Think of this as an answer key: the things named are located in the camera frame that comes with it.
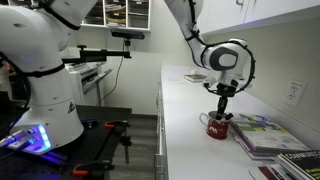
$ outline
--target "wall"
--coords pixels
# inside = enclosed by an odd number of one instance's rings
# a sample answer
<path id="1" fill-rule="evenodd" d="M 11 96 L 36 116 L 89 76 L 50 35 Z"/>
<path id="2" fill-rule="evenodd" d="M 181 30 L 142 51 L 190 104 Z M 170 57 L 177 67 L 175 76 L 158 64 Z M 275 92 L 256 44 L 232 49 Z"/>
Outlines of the wall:
<path id="1" fill-rule="evenodd" d="M 246 39 L 257 60 L 251 95 L 320 132 L 320 18 L 209 37 Z M 298 107 L 282 102 L 290 79 L 307 83 Z"/>
<path id="2" fill-rule="evenodd" d="M 161 64 L 193 65 L 191 52 L 178 25 L 163 0 L 152 1 L 151 33 L 143 41 L 132 40 L 132 59 L 124 59 L 116 90 L 106 98 L 108 106 L 129 107 L 135 114 L 156 115 Z M 71 47 L 85 44 L 90 48 L 122 50 L 122 39 L 109 30 L 82 28 Z M 104 69 L 113 68 L 105 79 L 108 93 L 114 86 L 120 58 L 109 58 Z"/>

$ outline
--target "gray floor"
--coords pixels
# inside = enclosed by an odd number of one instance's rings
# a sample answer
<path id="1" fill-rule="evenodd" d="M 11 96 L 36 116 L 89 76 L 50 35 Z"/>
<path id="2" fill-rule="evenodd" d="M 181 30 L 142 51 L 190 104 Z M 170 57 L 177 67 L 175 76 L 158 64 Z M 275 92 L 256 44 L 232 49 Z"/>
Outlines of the gray floor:
<path id="1" fill-rule="evenodd" d="M 154 155 L 157 151 L 157 121 L 155 119 L 131 119 L 128 135 L 132 146 L 129 147 L 130 164 L 125 163 L 125 150 L 119 144 L 113 163 L 115 170 L 110 171 L 111 180 L 153 180 Z"/>

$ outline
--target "electrical outlet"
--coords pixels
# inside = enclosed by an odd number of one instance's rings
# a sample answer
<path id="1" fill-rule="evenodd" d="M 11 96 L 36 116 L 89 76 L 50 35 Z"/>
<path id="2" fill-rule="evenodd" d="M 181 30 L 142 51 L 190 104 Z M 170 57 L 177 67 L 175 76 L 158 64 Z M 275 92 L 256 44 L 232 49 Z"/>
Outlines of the electrical outlet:
<path id="1" fill-rule="evenodd" d="M 289 105 L 297 107 L 306 86 L 307 86 L 307 83 L 305 82 L 290 80 L 288 89 L 283 101 Z"/>

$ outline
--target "red mug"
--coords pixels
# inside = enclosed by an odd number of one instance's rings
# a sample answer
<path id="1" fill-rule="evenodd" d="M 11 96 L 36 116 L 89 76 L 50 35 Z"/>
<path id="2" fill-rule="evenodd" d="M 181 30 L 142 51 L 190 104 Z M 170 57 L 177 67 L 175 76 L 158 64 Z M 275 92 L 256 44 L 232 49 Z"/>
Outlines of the red mug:
<path id="1" fill-rule="evenodd" d="M 201 113 L 199 119 L 205 126 L 207 126 L 206 132 L 210 137 L 215 139 L 225 139 L 227 138 L 230 121 L 225 120 L 224 118 L 222 118 L 222 120 L 217 120 L 215 119 L 216 114 L 216 111 L 210 111 L 208 115 L 206 113 Z M 208 124 L 202 121 L 202 116 L 207 118 Z"/>

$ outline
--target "upper cabinet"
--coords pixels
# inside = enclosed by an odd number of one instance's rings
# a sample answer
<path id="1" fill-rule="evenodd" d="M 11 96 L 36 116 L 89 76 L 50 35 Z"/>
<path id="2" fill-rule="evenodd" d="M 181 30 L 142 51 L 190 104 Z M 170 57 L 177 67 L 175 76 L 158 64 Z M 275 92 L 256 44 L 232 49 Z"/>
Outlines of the upper cabinet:
<path id="1" fill-rule="evenodd" d="M 253 22 L 320 5 L 320 0 L 250 0 L 245 22 Z"/>
<path id="2" fill-rule="evenodd" d="M 82 22 L 83 27 L 150 31 L 152 0 L 98 0 Z M 0 0 L 3 5 L 37 4 L 38 0 Z"/>
<path id="3" fill-rule="evenodd" d="M 242 24 L 249 0 L 209 0 L 211 1 L 206 32 Z"/>
<path id="4" fill-rule="evenodd" d="M 207 36 L 319 16 L 320 0 L 204 0 L 198 21 Z"/>

